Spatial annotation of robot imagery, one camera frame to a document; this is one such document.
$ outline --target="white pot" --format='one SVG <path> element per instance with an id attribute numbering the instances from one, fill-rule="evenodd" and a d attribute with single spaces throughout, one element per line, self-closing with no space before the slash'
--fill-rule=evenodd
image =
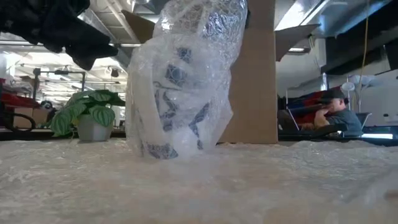
<path id="1" fill-rule="evenodd" d="M 81 141 L 107 141 L 111 137 L 112 131 L 113 123 L 105 128 L 95 122 L 91 115 L 79 116 L 77 132 Z"/>

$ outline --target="cap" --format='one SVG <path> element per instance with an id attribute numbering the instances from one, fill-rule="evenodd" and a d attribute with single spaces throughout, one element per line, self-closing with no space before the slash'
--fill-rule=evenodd
<path id="1" fill-rule="evenodd" d="M 327 90 L 322 94 L 322 97 L 319 99 L 319 103 L 327 104 L 330 103 L 332 99 L 345 99 L 346 96 L 339 88 L 334 88 L 331 90 Z"/>

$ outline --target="cardboard flap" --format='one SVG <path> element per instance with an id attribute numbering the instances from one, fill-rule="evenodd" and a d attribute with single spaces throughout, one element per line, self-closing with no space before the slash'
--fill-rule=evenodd
<path id="1" fill-rule="evenodd" d="M 275 31 L 276 60 L 280 62 L 289 49 L 308 37 L 318 26 L 319 24 L 313 24 Z"/>
<path id="2" fill-rule="evenodd" d="M 152 38 L 152 33 L 155 24 L 152 21 L 142 18 L 141 16 L 134 15 L 133 13 L 122 11 L 127 23 L 130 25 L 132 31 L 136 34 L 140 43 L 145 43 Z"/>

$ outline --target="man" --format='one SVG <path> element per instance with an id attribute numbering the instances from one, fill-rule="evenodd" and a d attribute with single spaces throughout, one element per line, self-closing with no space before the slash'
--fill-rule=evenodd
<path id="1" fill-rule="evenodd" d="M 345 104 L 345 95 L 340 89 L 324 92 L 320 99 L 324 107 L 317 111 L 313 124 L 303 124 L 302 129 L 317 129 L 329 124 L 345 124 L 349 132 L 361 132 L 362 124 L 356 114 Z"/>

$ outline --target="potted plant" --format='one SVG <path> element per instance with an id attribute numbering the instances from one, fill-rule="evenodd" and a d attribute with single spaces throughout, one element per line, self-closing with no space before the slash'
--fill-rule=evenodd
<path id="1" fill-rule="evenodd" d="M 125 106 L 125 102 L 109 90 L 75 93 L 51 120 L 50 128 L 56 136 L 64 136 L 76 126 L 80 140 L 106 141 L 115 119 L 114 111 L 108 105 Z"/>

